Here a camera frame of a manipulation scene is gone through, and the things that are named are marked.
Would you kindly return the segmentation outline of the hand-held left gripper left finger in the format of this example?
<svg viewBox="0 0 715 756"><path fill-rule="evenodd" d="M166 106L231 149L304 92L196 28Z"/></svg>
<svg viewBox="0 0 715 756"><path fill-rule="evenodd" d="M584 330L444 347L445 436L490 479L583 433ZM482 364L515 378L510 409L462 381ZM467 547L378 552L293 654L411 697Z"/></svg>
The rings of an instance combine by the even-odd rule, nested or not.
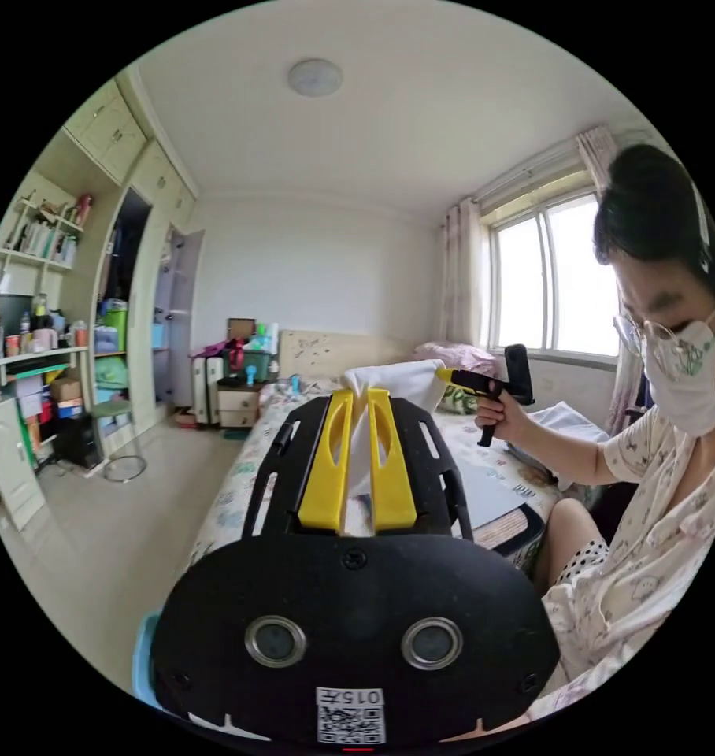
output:
<svg viewBox="0 0 715 756"><path fill-rule="evenodd" d="M299 524L304 528L320 531L344 528L353 405L352 391L334 391L328 400L298 507Z"/></svg>

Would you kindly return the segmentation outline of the person's right hand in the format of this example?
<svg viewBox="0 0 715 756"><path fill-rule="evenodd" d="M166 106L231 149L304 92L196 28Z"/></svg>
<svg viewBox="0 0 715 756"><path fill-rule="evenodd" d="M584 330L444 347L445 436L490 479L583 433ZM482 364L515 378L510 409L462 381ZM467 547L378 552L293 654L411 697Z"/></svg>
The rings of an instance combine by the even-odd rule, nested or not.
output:
<svg viewBox="0 0 715 756"><path fill-rule="evenodd" d="M477 398L476 426L508 443L518 444L531 434L534 424L522 407L507 392L496 398Z"/></svg>

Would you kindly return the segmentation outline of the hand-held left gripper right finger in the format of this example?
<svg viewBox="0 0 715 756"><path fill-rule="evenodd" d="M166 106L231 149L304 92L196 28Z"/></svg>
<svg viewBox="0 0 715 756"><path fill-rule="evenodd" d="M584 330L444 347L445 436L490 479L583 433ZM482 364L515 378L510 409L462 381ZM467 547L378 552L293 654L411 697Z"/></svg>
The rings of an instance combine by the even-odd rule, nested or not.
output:
<svg viewBox="0 0 715 756"><path fill-rule="evenodd" d="M370 389L367 397L372 526L375 532L408 530L417 522L417 509L391 396Z"/></svg>

